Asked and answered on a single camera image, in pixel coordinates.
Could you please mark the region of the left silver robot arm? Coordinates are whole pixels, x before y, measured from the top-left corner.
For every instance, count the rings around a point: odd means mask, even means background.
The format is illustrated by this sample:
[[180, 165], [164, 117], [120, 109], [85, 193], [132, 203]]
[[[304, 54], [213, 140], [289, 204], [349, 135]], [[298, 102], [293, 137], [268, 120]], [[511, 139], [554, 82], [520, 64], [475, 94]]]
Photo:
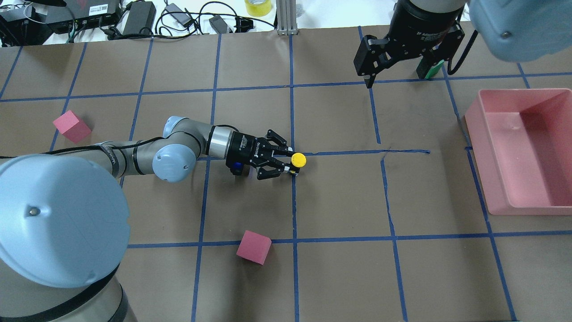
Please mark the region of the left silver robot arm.
[[116, 277], [130, 238], [118, 180], [180, 182], [201, 155], [225, 160], [235, 176], [253, 167], [259, 180], [297, 175], [306, 164], [273, 130], [255, 137], [178, 116], [145, 141], [2, 157], [1, 320], [135, 322]]

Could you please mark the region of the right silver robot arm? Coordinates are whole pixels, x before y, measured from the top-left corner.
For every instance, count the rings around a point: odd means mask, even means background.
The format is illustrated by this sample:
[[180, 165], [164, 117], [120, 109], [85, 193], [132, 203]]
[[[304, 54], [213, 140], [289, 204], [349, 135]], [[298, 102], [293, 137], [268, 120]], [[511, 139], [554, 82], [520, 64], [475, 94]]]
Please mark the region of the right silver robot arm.
[[399, 0], [383, 38], [364, 35], [353, 64], [367, 88], [400, 61], [421, 58], [419, 79], [443, 63], [453, 75], [478, 36], [507, 62], [528, 62], [571, 45], [569, 0]]

